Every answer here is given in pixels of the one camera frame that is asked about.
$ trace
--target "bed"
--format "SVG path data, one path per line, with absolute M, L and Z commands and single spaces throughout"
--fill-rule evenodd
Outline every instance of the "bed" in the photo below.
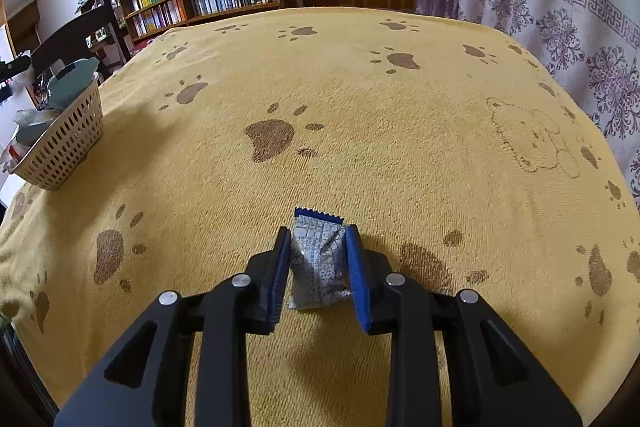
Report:
M 57 191 L 25 185 L 0 227 L 0 309 L 59 405 L 159 293 L 238 272 L 296 206 L 357 223 L 434 291 L 480 292 L 586 424 L 638 357 L 633 197 L 593 122 L 497 30 L 278 10 L 175 28 L 100 96 L 87 159 Z M 254 425 L 382 422 L 388 349 L 347 304 L 285 311 L 248 344 Z

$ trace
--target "metal screw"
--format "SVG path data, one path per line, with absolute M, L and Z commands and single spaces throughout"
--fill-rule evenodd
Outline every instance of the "metal screw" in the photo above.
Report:
M 460 298 L 466 304 L 476 304 L 479 296 L 473 290 L 462 290 L 462 292 L 460 292 Z
M 239 273 L 231 279 L 231 284 L 236 288 L 242 288 L 247 286 L 251 282 L 251 277 L 249 277 L 246 273 Z
M 162 306 L 169 306 L 178 300 L 178 294 L 176 292 L 163 292 L 158 297 L 158 300 Z
M 389 286 L 402 286 L 404 284 L 404 275 L 391 272 L 385 277 L 385 281 Z

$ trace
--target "chair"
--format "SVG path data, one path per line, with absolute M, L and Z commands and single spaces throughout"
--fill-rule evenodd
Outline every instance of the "chair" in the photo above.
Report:
M 131 54 L 120 34 L 111 2 L 101 0 L 100 6 L 70 20 L 34 50 L 31 54 L 31 64 L 36 78 L 57 60 L 61 60 L 67 66 L 80 58 L 95 57 L 94 52 L 86 45 L 86 38 L 105 26 L 110 26 L 110 35 L 118 47 L 123 63 L 131 60 Z M 98 71 L 105 80 L 111 76 L 111 72 L 101 60 Z

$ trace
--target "brown paw print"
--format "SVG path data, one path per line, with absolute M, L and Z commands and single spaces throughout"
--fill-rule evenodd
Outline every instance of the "brown paw print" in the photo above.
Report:
M 240 31 L 242 28 L 245 28 L 246 26 L 248 26 L 248 24 L 230 24 L 229 26 L 222 26 L 222 28 L 217 28 L 214 31 L 222 32 L 222 34 L 225 34 L 229 30 Z
M 629 238 L 629 242 L 630 245 L 635 246 L 636 242 L 633 236 Z M 626 241 L 623 241 L 622 244 L 625 246 L 625 248 L 629 248 Z M 629 257 L 626 260 L 626 271 L 636 277 L 636 282 L 640 284 L 640 253 L 638 253 L 638 250 L 633 250 L 629 254 Z
M 379 24 L 381 26 L 386 26 L 390 30 L 394 30 L 394 31 L 405 30 L 407 28 L 406 21 L 393 22 L 391 19 L 387 19 L 386 22 L 381 22 Z M 409 28 L 411 28 L 412 32 L 419 31 L 418 26 L 416 26 L 415 24 L 409 24 Z
M 298 37 L 301 37 L 303 35 L 316 35 L 316 31 L 314 31 L 314 27 L 313 26 L 302 26 L 302 28 L 298 28 L 297 26 L 289 26 L 290 29 L 290 34 L 293 35 L 292 38 L 289 39 L 289 41 L 297 41 Z M 279 30 L 278 33 L 280 33 L 281 35 L 278 35 L 279 39 L 285 39 L 286 37 L 289 37 L 289 35 L 287 35 L 289 31 L 288 30 Z
M 556 96 L 556 92 L 553 90 L 553 88 L 551 86 L 549 86 L 548 84 L 545 84 L 544 82 L 539 82 L 538 85 L 544 89 L 546 92 L 548 92 L 551 96 L 555 97 Z
M 166 56 L 167 60 L 174 60 L 175 57 L 177 57 L 178 54 L 182 53 L 184 50 L 186 50 L 187 48 L 185 47 L 188 44 L 188 42 L 185 42 L 183 45 L 181 45 L 180 47 L 178 47 L 178 45 L 176 44 L 174 46 L 174 48 L 172 49 L 172 51 L 170 52 L 164 52 L 163 55 Z
M 38 276 L 38 284 L 40 284 L 40 274 Z M 44 272 L 44 283 L 47 283 L 47 271 Z M 38 296 L 34 298 L 35 293 L 33 291 L 29 292 L 31 299 L 33 300 L 33 304 L 36 309 L 35 319 L 33 314 L 31 314 L 31 320 L 36 320 L 38 322 L 38 327 L 40 328 L 40 333 L 44 335 L 44 319 L 47 318 L 47 314 L 49 313 L 49 296 L 44 292 L 38 292 Z
M 614 200 L 618 201 L 617 203 L 618 210 L 620 210 L 620 204 L 622 204 L 622 208 L 626 208 L 626 203 L 624 201 L 621 201 L 622 190 L 620 190 L 620 187 L 618 187 L 611 180 L 609 180 L 607 184 L 604 186 L 604 188 L 606 188 L 609 191 L 609 194 L 610 194 L 609 201 L 614 201 Z
M 572 113 L 568 107 L 566 107 L 565 105 L 562 106 L 562 109 L 564 109 L 564 114 L 567 115 L 567 117 L 569 117 L 571 119 L 572 123 L 575 123 L 575 115 L 574 113 Z
M 487 55 L 489 55 L 490 60 L 494 63 L 497 64 L 497 60 L 495 60 L 495 55 L 492 54 L 486 54 L 483 50 L 484 48 L 482 46 L 480 46 L 480 49 L 475 48 L 473 46 L 469 46 L 468 44 L 462 44 L 462 46 L 465 49 L 465 53 L 467 55 L 471 55 L 472 57 L 480 57 L 480 62 L 484 62 L 485 64 L 488 64 L 489 62 L 487 62 L 486 60 L 484 60 L 484 57 L 486 57 Z
M 596 161 L 595 156 L 594 156 L 594 155 L 593 155 L 593 153 L 591 152 L 590 147 L 591 147 L 591 146 L 589 146 L 589 147 L 584 147 L 584 146 L 583 146 L 583 147 L 580 149 L 580 153 L 582 153 L 582 157 L 583 157 L 585 160 L 587 160 L 587 161 L 591 164 L 591 166 L 592 166 L 594 169 L 596 169 L 596 170 L 597 170 L 597 169 L 598 169 L 598 162 Z
M 272 103 L 267 109 L 267 113 L 273 114 L 278 110 L 278 103 Z M 302 115 L 307 109 L 306 105 L 301 105 L 293 112 L 293 116 Z M 308 131 L 320 131 L 324 129 L 322 123 L 308 123 L 305 125 Z M 256 163 L 270 160 L 274 156 L 285 152 L 293 140 L 295 129 L 292 124 L 284 120 L 260 120 L 252 123 L 244 129 L 254 145 L 253 160 Z M 310 148 L 301 148 L 297 151 L 299 156 L 314 158 L 318 152 Z
M 120 219 L 125 208 L 126 204 L 121 204 L 121 206 L 118 207 L 115 216 L 116 221 Z M 132 229 L 135 227 L 140 222 L 140 219 L 142 219 L 144 214 L 144 212 L 139 212 L 133 216 L 129 222 L 129 228 Z M 106 283 L 114 273 L 116 273 L 124 258 L 125 249 L 122 234 L 115 229 L 102 230 L 102 232 L 98 234 L 95 243 L 97 247 L 97 254 L 95 261 L 94 283 L 99 286 Z M 133 245 L 131 248 L 132 253 L 136 255 L 144 253 L 145 250 L 146 247 L 142 244 Z M 130 291 L 130 284 L 124 285 L 121 281 L 120 286 L 127 293 Z
M 202 75 L 199 74 L 198 76 L 196 76 L 197 80 L 200 80 L 202 78 Z M 179 84 L 181 86 L 184 86 L 184 80 L 181 80 L 179 82 Z M 196 82 L 195 84 L 190 84 L 187 87 L 183 87 L 182 90 L 176 95 L 175 97 L 175 101 L 177 103 L 180 103 L 182 105 L 186 105 L 188 103 L 193 102 L 193 100 L 195 100 L 196 95 L 203 90 L 205 87 L 209 86 L 208 82 Z M 171 98 L 174 95 L 173 92 L 168 92 L 164 94 L 165 98 Z M 164 104 L 160 107 L 160 111 L 164 111 L 166 108 L 169 107 L 169 104 Z
M 395 49 L 387 48 L 386 46 L 385 46 L 385 49 L 390 52 L 395 51 Z M 380 52 L 369 52 L 369 53 L 373 55 L 380 55 Z M 420 69 L 420 66 L 418 66 L 418 64 L 416 64 L 414 61 L 414 56 L 409 53 L 391 53 L 386 56 L 386 60 L 388 60 L 389 64 L 405 70 Z M 380 62 L 382 62 L 382 60 L 379 60 L 378 58 L 374 58 L 369 62 L 371 62 L 371 64 L 379 64 Z M 396 73 L 396 71 L 397 70 L 395 69 L 386 70 L 386 74 L 394 74 Z
M 578 245 L 575 248 L 581 255 L 586 254 L 586 249 L 582 245 Z M 591 253 L 589 255 L 589 284 L 591 286 L 591 291 L 598 296 L 604 297 L 609 290 L 611 289 L 611 284 L 613 282 L 610 270 L 605 266 L 604 260 L 600 254 L 600 247 L 598 245 L 593 245 L 591 248 Z M 584 279 L 580 276 L 576 277 L 575 280 L 576 286 L 582 286 L 584 283 Z M 587 301 L 587 304 L 584 308 L 584 316 L 585 318 L 589 318 L 591 312 L 593 311 L 593 302 L 591 300 Z M 600 318 L 598 319 L 598 323 L 600 325 L 604 322 L 604 308 L 600 311 Z

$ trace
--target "plastic basket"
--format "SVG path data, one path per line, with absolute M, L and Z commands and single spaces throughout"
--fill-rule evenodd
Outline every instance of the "plastic basket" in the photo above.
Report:
M 56 190 L 102 135 L 102 103 L 96 79 L 38 138 L 12 174 Z

